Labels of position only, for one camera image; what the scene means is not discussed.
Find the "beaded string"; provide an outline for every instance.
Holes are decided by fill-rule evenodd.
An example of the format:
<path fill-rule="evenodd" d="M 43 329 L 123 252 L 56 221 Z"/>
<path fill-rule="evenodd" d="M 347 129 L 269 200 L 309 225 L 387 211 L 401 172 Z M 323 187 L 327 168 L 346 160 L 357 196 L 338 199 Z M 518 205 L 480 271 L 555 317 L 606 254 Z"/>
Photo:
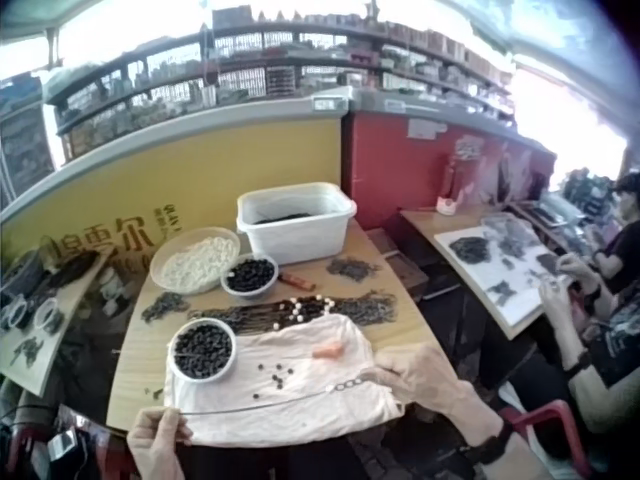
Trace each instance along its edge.
<path fill-rule="evenodd" d="M 309 395 L 305 395 L 303 397 L 299 397 L 299 398 L 292 398 L 289 400 L 283 400 L 281 402 L 275 402 L 275 403 L 270 403 L 267 405 L 254 405 L 251 407 L 242 407 L 242 408 L 234 408 L 231 410 L 218 410 L 215 412 L 182 412 L 182 415 L 185 416 L 202 416 L 202 415 L 222 415 L 225 413 L 237 413 L 237 412 L 248 412 L 251 410 L 260 410 L 262 408 L 269 408 L 269 407 L 275 407 L 278 405 L 286 405 L 288 403 L 293 403 L 293 402 L 298 402 L 300 400 L 306 400 L 308 398 L 313 398 L 313 397 L 317 397 L 320 395 L 324 395 L 327 393 L 333 393 L 333 392 L 343 392 L 347 389 L 350 388 L 354 388 L 358 385 L 361 385 L 363 383 L 362 379 L 360 378 L 356 378 L 353 380 L 347 380 L 346 382 L 343 383 L 337 383 L 335 385 L 327 385 L 324 390 L 320 391 L 320 392 L 316 392 L 316 393 L 311 393 Z"/>

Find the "wooden table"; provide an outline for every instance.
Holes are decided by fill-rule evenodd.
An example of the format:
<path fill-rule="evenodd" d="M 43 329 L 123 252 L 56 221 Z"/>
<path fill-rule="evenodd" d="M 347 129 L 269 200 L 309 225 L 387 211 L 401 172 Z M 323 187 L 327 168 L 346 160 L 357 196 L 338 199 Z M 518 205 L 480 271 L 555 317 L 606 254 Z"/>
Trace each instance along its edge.
<path fill-rule="evenodd" d="M 539 219 L 531 215 L 526 209 L 522 208 L 522 205 L 517 203 L 510 203 L 507 207 L 512 209 L 517 216 L 520 216 L 525 220 L 527 220 L 528 222 L 530 222 L 531 225 L 533 225 L 544 236 L 546 236 L 549 240 L 551 240 L 552 243 L 564 249 L 565 252 L 572 251 L 567 241 L 564 238 L 562 238 L 557 232 L 555 232 L 553 228 L 541 222 Z"/>
<path fill-rule="evenodd" d="M 440 348 L 422 314 L 386 263 L 382 255 L 355 222 L 349 224 L 342 256 L 353 256 L 382 267 L 375 277 L 362 283 L 330 275 L 326 271 L 330 259 L 286 265 L 284 272 L 298 275 L 317 284 L 314 294 L 336 297 L 359 297 L 372 289 L 393 293 L 397 298 L 396 320 L 392 323 L 372 325 L 363 329 L 374 349 L 390 345 L 426 342 Z M 116 375 L 111 388 L 107 425 L 128 430 L 141 408 L 162 405 L 163 396 L 153 397 L 154 391 L 164 386 L 167 344 L 188 319 L 185 313 L 167 314 L 160 320 L 145 323 L 142 311 L 163 292 L 147 278 L 131 316 L 129 329 L 122 345 Z M 265 302 L 308 295 L 280 282 Z M 225 308 L 237 305 L 221 288 L 188 297 L 193 309 Z"/>
<path fill-rule="evenodd" d="M 480 220 L 483 216 L 495 212 L 495 209 L 488 207 L 474 207 L 462 210 L 451 217 L 441 215 L 434 211 L 410 211 L 403 210 L 401 215 L 406 218 L 436 250 L 449 262 L 453 269 L 458 273 L 460 278 L 467 284 L 476 297 L 482 302 L 489 314 L 498 323 L 504 334 L 509 340 L 512 340 L 526 329 L 536 320 L 542 313 L 542 306 L 534 309 L 530 314 L 525 316 L 516 325 L 509 325 L 506 318 L 498 310 L 496 305 L 487 296 L 485 291 L 469 276 L 465 268 L 460 264 L 457 258 L 445 249 L 435 236 L 440 233 L 453 232 L 466 228 L 480 226 Z"/>
<path fill-rule="evenodd" d="M 102 250 L 100 257 L 81 278 L 58 290 L 56 298 L 58 299 L 58 308 L 64 315 L 64 320 L 54 335 L 49 335 L 44 330 L 35 329 L 33 320 L 31 320 L 24 330 L 13 328 L 0 336 L 0 373 L 39 397 L 44 394 L 62 338 L 73 320 L 80 301 L 100 270 L 102 270 L 102 267 L 104 267 L 113 250 L 113 247 Z M 22 341 L 31 337 L 36 337 L 38 343 L 44 341 L 36 361 L 31 367 L 27 367 L 24 354 L 21 354 L 15 363 L 11 365 L 15 357 L 14 350 Z"/>

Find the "black shirt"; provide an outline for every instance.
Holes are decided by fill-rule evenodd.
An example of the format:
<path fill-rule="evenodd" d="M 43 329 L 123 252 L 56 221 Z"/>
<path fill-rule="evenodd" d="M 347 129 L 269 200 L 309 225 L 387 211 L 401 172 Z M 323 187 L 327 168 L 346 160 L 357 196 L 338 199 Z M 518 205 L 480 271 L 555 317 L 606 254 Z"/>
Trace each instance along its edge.
<path fill-rule="evenodd" d="M 619 296 L 620 306 L 595 338 L 585 345 L 593 366 L 607 387 L 640 367 L 640 281 Z"/>
<path fill-rule="evenodd" d="M 605 279 L 609 291 L 616 295 L 640 277 L 640 220 L 625 226 L 607 245 L 604 254 L 615 255 L 622 261 L 622 269 Z"/>

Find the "bowl of black beads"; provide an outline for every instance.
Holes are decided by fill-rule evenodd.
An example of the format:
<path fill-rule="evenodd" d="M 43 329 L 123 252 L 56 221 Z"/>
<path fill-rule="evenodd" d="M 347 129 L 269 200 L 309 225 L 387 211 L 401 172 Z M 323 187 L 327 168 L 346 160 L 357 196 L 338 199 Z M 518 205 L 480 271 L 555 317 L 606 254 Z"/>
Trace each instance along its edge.
<path fill-rule="evenodd" d="M 278 279 L 278 264 L 264 253 L 240 255 L 222 274 L 222 288 L 241 300 L 265 296 Z"/>
<path fill-rule="evenodd" d="M 188 382 L 213 382 L 229 371 L 236 350 L 236 336 L 229 325 L 216 318 L 199 318 L 171 339 L 169 367 Z"/>

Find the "yellow wall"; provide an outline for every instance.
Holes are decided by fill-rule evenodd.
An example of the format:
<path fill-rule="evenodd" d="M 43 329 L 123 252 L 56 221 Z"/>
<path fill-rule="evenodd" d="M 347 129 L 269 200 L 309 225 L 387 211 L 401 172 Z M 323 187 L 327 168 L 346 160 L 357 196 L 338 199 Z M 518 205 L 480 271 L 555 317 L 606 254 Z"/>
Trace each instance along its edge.
<path fill-rule="evenodd" d="M 18 254 L 50 236 L 62 256 L 101 243 L 142 273 L 158 245 L 181 229 L 235 229 L 241 194 L 294 183 L 340 183 L 340 120 L 266 123 L 206 132 L 96 168 L 3 225 Z"/>

